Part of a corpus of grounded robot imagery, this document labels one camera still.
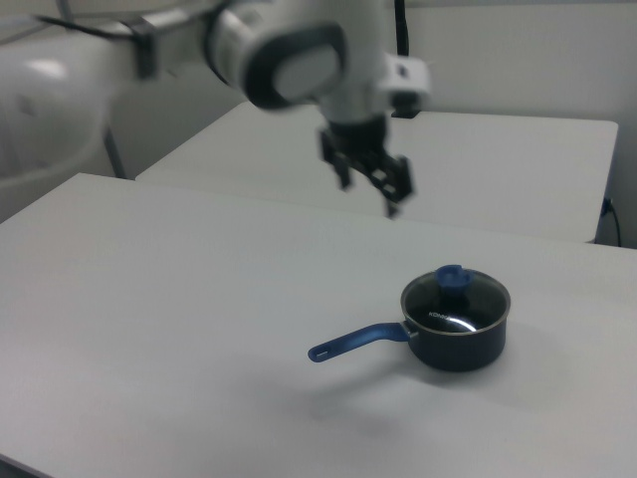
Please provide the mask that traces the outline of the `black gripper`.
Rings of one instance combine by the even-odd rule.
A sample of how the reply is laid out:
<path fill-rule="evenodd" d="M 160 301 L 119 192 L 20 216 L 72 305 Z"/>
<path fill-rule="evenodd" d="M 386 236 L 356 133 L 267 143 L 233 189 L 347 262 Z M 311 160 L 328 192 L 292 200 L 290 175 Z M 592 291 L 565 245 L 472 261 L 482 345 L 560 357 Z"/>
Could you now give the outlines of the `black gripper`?
<path fill-rule="evenodd" d="M 368 179 L 385 200 L 385 213 L 394 218 L 400 204 L 414 192 L 410 162 L 405 156 L 393 157 L 385 149 L 387 116 L 356 123 L 328 120 L 318 134 L 321 158 L 332 164 L 341 190 L 352 185 L 349 160 L 359 163 Z"/>

